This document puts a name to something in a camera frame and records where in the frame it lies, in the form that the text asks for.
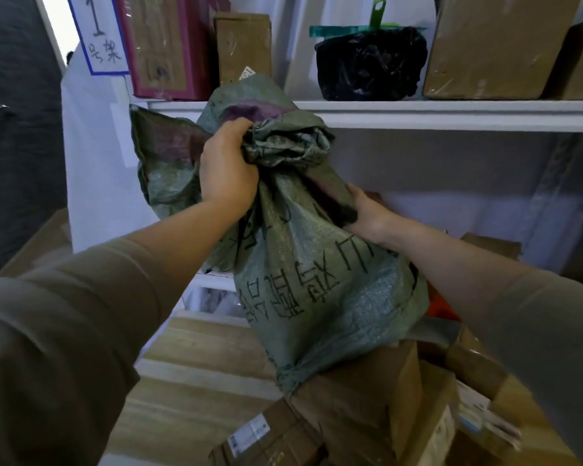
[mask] green handle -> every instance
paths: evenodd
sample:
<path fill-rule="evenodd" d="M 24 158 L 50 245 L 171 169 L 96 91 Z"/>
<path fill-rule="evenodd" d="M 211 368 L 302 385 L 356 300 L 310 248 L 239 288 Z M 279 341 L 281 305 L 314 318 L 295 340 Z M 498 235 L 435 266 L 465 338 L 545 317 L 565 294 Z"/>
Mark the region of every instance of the green handle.
<path fill-rule="evenodd" d="M 371 7 L 371 17 L 369 19 L 369 27 L 372 29 L 380 29 L 382 24 L 382 16 L 384 15 L 384 8 L 387 7 L 387 0 L 373 0 Z"/>

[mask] number 1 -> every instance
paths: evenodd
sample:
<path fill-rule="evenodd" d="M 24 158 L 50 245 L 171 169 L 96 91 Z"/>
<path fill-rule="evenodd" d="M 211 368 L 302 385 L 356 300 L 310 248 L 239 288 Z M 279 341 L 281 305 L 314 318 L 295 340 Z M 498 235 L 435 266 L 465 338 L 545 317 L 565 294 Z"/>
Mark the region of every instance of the number 1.
<path fill-rule="evenodd" d="M 97 29 L 97 32 L 93 33 L 93 37 L 105 36 L 106 33 L 99 29 L 99 22 L 97 21 L 97 13 L 95 12 L 95 3 L 93 2 L 93 0 L 86 0 L 86 6 L 90 6 L 91 11 L 93 11 L 93 20 L 95 21 L 95 29 Z"/>

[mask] beige sleeve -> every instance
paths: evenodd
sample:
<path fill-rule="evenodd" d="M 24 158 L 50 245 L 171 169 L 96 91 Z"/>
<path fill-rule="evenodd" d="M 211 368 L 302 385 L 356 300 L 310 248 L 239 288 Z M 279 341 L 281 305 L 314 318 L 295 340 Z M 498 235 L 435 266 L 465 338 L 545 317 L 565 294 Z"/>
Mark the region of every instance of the beige sleeve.
<path fill-rule="evenodd" d="M 96 465 L 172 294 L 125 238 L 0 278 L 0 464 Z"/>
<path fill-rule="evenodd" d="M 476 329 L 583 461 L 583 285 L 535 270 L 506 288 Z"/>

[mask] white shelf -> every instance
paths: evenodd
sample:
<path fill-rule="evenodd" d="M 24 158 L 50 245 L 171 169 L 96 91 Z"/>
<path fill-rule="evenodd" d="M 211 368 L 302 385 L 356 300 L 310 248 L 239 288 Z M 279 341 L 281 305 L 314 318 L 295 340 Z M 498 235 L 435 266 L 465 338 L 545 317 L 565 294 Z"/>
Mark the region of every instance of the white shelf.
<path fill-rule="evenodd" d="M 206 102 L 151 102 L 196 120 Z M 329 127 L 349 129 L 583 132 L 583 101 L 296 101 Z"/>
<path fill-rule="evenodd" d="M 194 275 L 192 282 L 194 286 L 211 289 L 224 289 L 225 291 L 235 292 L 235 283 L 231 273 L 211 272 L 208 274 L 197 273 Z"/>

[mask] hand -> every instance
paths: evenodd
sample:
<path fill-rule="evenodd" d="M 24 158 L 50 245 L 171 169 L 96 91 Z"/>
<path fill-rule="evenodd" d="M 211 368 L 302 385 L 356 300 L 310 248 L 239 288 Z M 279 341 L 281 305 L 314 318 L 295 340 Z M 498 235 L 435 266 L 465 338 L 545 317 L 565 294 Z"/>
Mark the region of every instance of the hand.
<path fill-rule="evenodd" d="M 250 209 L 259 172 L 244 161 L 240 146 L 253 123 L 245 118 L 228 121 L 211 137 L 201 155 L 201 193 L 204 202 L 220 204 L 234 222 Z"/>
<path fill-rule="evenodd" d="M 367 242 L 399 251 L 394 237 L 412 221 L 387 209 L 379 194 L 369 197 L 353 184 L 348 184 L 347 187 L 354 199 L 358 219 L 344 229 Z"/>

